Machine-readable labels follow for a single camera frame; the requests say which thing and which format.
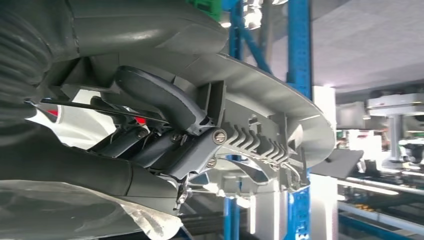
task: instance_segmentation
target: gray handle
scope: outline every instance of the gray handle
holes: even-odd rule
[[[212,127],[205,112],[187,94],[158,76],[131,66],[120,66],[116,84],[134,99],[158,108],[169,124],[199,136]]]

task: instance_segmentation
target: ceiling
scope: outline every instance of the ceiling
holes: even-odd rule
[[[423,0],[312,3],[315,85],[334,86],[343,96],[424,79]],[[278,40],[270,65],[274,75],[285,80],[286,30],[273,31]]]

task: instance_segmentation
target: green object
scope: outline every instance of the green object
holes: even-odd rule
[[[221,0],[186,0],[186,2],[206,13],[215,21],[219,22],[221,20]]]
[[[414,132],[412,135],[414,137],[424,137],[424,132]]]
[[[336,137],[337,137],[337,139],[343,138],[343,131],[337,131]]]

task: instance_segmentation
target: bolt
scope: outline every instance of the bolt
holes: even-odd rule
[[[137,138],[138,138],[138,139],[143,139],[143,138],[145,138],[148,134],[149,134],[149,133],[148,133],[148,131],[147,131],[145,128],[142,128],[142,129],[140,130],[140,132],[138,132],[138,134],[137,134]]]
[[[178,133],[174,133],[171,135],[171,140],[173,142],[179,142],[181,140],[181,135]]]
[[[180,198],[178,198],[177,201],[179,204],[183,204],[184,202],[186,202],[186,197],[185,196],[181,196]]]
[[[215,165],[217,165],[217,159],[216,158],[211,158],[207,162],[206,167],[209,168],[209,169],[211,169],[211,168],[215,167]]]
[[[216,144],[223,144],[227,140],[227,135],[224,131],[218,130],[213,134],[213,141]]]

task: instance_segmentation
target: translucent plastic sheet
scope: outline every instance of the translucent plastic sheet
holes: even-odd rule
[[[0,180],[0,240],[86,240],[143,231],[168,240],[181,220],[64,182]]]

